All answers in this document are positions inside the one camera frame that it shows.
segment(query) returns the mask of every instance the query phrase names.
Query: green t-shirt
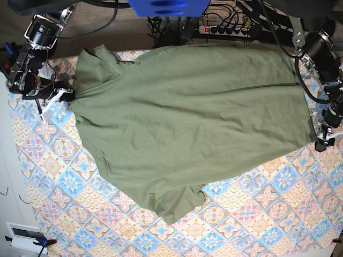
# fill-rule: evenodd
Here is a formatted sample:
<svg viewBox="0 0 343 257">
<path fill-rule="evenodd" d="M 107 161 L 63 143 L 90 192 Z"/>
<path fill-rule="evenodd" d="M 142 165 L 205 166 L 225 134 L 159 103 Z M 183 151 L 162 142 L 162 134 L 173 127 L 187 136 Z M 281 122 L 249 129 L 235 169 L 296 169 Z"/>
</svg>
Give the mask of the green t-shirt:
<svg viewBox="0 0 343 257">
<path fill-rule="evenodd" d="M 232 178 L 311 142 L 293 61 L 263 46 L 190 45 L 78 59 L 71 103 L 100 175 L 172 224 Z"/>
</svg>

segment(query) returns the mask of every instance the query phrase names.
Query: metal bracket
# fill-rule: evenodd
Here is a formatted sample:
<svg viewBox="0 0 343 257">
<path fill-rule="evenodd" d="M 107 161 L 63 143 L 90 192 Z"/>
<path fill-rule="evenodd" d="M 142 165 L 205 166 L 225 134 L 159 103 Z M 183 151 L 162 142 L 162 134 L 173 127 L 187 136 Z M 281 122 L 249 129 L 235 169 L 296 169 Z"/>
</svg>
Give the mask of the metal bracket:
<svg viewBox="0 0 343 257">
<path fill-rule="evenodd" d="M 299 52 L 303 51 L 303 46 L 305 45 L 305 32 L 301 24 L 301 19 L 293 16 L 288 16 L 290 19 L 290 23 L 293 27 L 293 45 L 295 49 L 297 49 L 296 54 L 298 55 Z"/>
</svg>

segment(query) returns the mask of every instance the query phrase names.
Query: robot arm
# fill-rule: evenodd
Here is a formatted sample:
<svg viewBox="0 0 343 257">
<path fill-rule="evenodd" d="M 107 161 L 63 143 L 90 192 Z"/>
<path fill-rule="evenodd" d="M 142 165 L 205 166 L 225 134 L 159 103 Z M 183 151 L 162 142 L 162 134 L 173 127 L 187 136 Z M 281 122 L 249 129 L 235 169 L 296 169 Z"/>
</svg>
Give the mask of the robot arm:
<svg viewBox="0 0 343 257">
<path fill-rule="evenodd" d="M 24 100 L 35 99 L 41 117 L 54 101 L 71 101 L 75 96 L 72 87 L 63 81 L 56 81 L 55 77 L 38 77 L 38 70 L 46 64 L 49 52 L 54 51 L 57 37 L 74 9 L 75 4 L 45 16 L 34 15 L 24 34 L 27 44 L 21 49 L 15 44 L 5 44 L 9 57 L 7 62 L 0 65 L 0 71 L 7 78 L 7 87 L 14 94 L 22 94 Z M 40 107 L 38 99 L 43 99 L 44 105 L 49 102 L 46 108 Z"/>
</svg>

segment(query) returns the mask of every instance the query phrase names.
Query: floral tile pattern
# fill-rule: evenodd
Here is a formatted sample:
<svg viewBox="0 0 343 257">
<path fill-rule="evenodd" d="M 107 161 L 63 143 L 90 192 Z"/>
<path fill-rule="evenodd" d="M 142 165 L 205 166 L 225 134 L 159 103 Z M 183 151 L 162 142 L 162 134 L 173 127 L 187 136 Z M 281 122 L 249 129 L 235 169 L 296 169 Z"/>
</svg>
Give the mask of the floral tile pattern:
<svg viewBox="0 0 343 257">
<path fill-rule="evenodd" d="M 146 51 L 119 52 L 133 61 Z M 50 61 L 72 83 L 77 57 Z M 50 77 L 49 67 L 40 76 Z M 319 87 L 301 68 L 313 94 Z M 312 118 L 323 109 L 308 100 Z M 56 103 L 42 123 L 34 101 L 9 95 L 18 158 L 50 256 L 275 257 L 328 247 L 343 229 L 343 137 L 313 144 L 203 188 L 206 202 L 173 225 L 99 176 L 74 114 Z"/>
</svg>

